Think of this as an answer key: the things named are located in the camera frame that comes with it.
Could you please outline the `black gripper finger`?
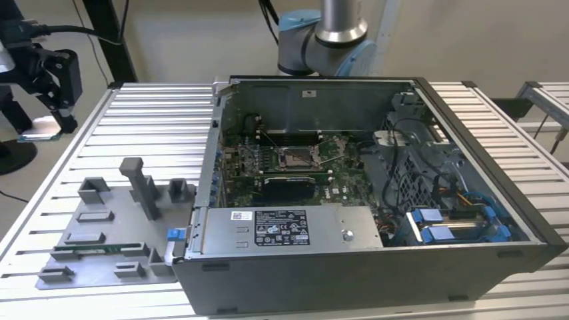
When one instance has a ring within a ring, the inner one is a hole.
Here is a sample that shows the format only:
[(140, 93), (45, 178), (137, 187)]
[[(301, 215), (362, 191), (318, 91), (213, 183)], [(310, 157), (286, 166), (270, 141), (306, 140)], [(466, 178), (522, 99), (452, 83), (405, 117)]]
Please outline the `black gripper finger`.
[(18, 134), (24, 133), (33, 126), (32, 120), (16, 102), (9, 86), (1, 86), (0, 92), (1, 114)]
[(73, 107), (82, 94), (78, 56), (74, 51), (50, 51), (34, 48), (30, 94), (48, 108), (60, 132), (72, 133), (77, 128)]

